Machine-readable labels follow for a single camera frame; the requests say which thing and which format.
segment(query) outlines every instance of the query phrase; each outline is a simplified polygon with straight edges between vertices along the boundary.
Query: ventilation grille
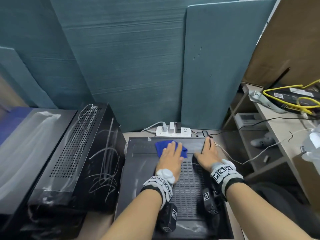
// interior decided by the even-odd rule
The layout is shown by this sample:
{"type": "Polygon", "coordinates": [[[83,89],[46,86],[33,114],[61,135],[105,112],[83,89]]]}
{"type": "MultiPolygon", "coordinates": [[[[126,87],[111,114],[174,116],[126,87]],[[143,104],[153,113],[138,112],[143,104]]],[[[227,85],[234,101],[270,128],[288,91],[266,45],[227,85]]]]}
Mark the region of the ventilation grille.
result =
{"type": "Polygon", "coordinates": [[[97,116],[101,108],[85,108],[80,114],[77,122],[73,125],[73,130],[68,138],[66,146],[62,150],[50,177],[72,178],[78,167],[83,150],[87,145],[88,138],[97,122],[97,116]]]}
{"type": "Polygon", "coordinates": [[[172,202],[178,208],[178,219],[198,220],[197,202],[202,200],[201,190],[204,187],[200,165],[192,167],[191,161],[183,161],[177,184],[173,188],[172,202]]]}

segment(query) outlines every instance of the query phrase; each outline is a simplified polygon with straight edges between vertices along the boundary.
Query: teal foam panel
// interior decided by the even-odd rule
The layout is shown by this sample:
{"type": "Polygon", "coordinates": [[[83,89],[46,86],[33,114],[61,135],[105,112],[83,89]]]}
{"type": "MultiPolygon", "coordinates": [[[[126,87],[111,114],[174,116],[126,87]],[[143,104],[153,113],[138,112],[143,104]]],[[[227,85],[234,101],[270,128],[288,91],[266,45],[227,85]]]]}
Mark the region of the teal foam panel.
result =
{"type": "Polygon", "coordinates": [[[12,48],[0,47],[0,72],[3,78],[28,104],[38,108],[57,109],[47,93],[34,80],[17,52],[12,48]]]}
{"type": "Polygon", "coordinates": [[[180,121],[184,25],[192,4],[238,0],[51,0],[97,102],[122,131],[180,121]]]}
{"type": "Polygon", "coordinates": [[[187,8],[182,126],[221,128],[275,3],[253,0],[187,8]]]}
{"type": "Polygon", "coordinates": [[[58,108],[94,101],[50,0],[1,0],[0,34],[58,108]]]}

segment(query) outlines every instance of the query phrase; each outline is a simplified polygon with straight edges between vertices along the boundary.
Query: forearm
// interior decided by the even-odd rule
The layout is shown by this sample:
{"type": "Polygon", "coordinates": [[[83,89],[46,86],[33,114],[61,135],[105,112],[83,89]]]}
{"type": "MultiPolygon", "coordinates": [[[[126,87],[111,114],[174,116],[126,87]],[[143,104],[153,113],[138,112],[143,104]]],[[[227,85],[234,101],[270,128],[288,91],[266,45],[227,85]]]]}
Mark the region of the forearm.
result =
{"type": "Polygon", "coordinates": [[[142,191],[119,215],[101,240],[150,240],[162,204],[152,189],[142,191]]]}
{"type": "Polygon", "coordinates": [[[246,184],[231,185],[226,192],[226,198],[249,240],[312,239],[246,184]]]}

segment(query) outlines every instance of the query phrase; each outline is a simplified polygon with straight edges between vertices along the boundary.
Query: power strip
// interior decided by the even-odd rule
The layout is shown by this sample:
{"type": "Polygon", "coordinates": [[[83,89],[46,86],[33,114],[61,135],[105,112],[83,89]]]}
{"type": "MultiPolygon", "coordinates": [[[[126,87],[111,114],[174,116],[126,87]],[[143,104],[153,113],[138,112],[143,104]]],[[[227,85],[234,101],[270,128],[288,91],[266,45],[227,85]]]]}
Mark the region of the power strip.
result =
{"type": "Polygon", "coordinates": [[[181,133],[176,133],[176,130],[174,130],[174,132],[163,132],[162,131],[162,126],[158,126],[157,130],[155,131],[155,136],[158,137],[191,137],[191,129],[190,128],[185,128],[185,127],[181,127],[181,133]]]}

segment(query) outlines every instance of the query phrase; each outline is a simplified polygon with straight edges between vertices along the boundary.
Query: hand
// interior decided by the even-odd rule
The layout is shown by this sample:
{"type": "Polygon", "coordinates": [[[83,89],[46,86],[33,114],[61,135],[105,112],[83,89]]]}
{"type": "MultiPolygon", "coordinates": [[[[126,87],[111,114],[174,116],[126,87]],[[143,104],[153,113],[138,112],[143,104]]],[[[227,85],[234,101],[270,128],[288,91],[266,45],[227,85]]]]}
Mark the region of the hand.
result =
{"type": "Polygon", "coordinates": [[[167,148],[164,148],[158,162],[155,171],[157,172],[160,169],[169,169],[173,176],[175,177],[176,183],[179,179],[180,171],[181,171],[181,163],[183,161],[183,157],[181,157],[182,151],[182,143],[178,143],[178,147],[176,148],[176,143],[173,141],[168,144],[167,148]]]}
{"type": "Polygon", "coordinates": [[[222,159],[218,154],[216,145],[214,144],[213,139],[210,139],[210,137],[207,137],[205,139],[202,153],[200,154],[198,152],[195,152],[194,156],[198,160],[198,163],[209,172],[212,171],[212,164],[222,162],[222,159]]]}

